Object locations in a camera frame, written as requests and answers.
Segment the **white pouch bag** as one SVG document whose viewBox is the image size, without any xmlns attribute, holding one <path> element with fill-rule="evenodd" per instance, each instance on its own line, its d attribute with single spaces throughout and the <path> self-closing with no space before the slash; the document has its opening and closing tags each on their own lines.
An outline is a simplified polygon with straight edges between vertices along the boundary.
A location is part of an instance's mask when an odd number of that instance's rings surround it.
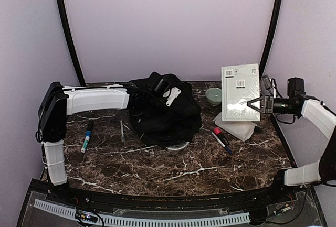
<svg viewBox="0 0 336 227">
<path fill-rule="evenodd" d="M 216 126 L 222 130 L 228 132 L 234 137 L 240 139 L 241 141 L 246 141 L 251 138 L 254 133 L 255 127 L 257 126 L 254 122 L 225 122 L 222 121 L 222 114 L 219 113 L 214 118 L 214 123 Z"/>
</svg>

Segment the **grey notebook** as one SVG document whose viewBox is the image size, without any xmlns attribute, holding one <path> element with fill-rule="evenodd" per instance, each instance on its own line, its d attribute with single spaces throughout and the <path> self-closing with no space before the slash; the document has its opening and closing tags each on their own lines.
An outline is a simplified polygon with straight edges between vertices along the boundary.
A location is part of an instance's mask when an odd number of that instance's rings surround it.
<svg viewBox="0 0 336 227">
<path fill-rule="evenodd" d="M 221 67 L 222 121 L 259 122 L 260 113 L 247 102 L 260 97 L 259 65 Z"/>
</svg>

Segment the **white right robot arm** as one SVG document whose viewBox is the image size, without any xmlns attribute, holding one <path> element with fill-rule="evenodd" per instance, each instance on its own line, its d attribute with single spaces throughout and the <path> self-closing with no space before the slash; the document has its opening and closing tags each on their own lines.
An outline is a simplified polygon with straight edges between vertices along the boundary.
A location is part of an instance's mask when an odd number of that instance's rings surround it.
<svg viewBox="0 0 336 227">
<path fill-rule="evenodd" d="M 335 187 L 335 113 L 324 102 L 304 93 L 296 93 L 288 98 L 261 96 L 248 101 L 247 106 L 260 113 L 292 115 L 307 122 L 308 128 L 294 129 L 299 135 L 292 135 L 290 139 L 298 139 L 301 143 L 307 140 L 303 146 L 307 146 L 309 150 L 312 150 L 313 140 L 322 140 L 317 143 L 322 147 L 318 151 L 321 156 L 309 158 L 312 163 L 301 161 L 301 167 L 277 172 L 268 190 L 271 202 L 280 202 L 294 188 L 309 188 L 314 185 Z"/>
</svg>

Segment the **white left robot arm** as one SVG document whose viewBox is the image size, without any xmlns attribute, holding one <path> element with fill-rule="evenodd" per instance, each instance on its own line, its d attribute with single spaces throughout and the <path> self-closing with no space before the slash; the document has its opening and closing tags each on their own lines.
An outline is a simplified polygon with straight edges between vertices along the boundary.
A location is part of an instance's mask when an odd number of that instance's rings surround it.
<svg viewBox="0 0 336 227">
<path fill-rule="evenodd" d="M 124 110 L 141 106 L 155 96 L 134 83 L 99 87 L 65 87 L 53 82 L 38 110 L 36 139 L 43 146 L 43 161 L 48 181 L 55 186 L 54 196 L 63 204 L 74 200 L 74 192 L 66 184 L 67 174 L 63 144 L 70 115 L 96 110 Z"/>
</svg>

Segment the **black student bag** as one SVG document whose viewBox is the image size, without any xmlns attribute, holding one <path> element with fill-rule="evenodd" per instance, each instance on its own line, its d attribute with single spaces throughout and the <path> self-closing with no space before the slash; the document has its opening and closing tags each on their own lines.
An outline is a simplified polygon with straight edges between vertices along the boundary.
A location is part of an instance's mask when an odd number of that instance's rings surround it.
<svg viewBox="0 0 336 227">
<path fill-rule="evenodd" d="M 135 85 L 153 85 L 161 75 L 152 72 L 148 78 L 131 80 Z M 201 107 L 194 99 L 192 87 L 181 81 L 182 93 L 175 99 L 166 112 L 155 112 L 154 109 L 142 112 L 129 112 L 130 123 L 140 140 L 146 145 L 171 147 L 192 142 L 193 137 L 202 126 Z"/>
</svg>

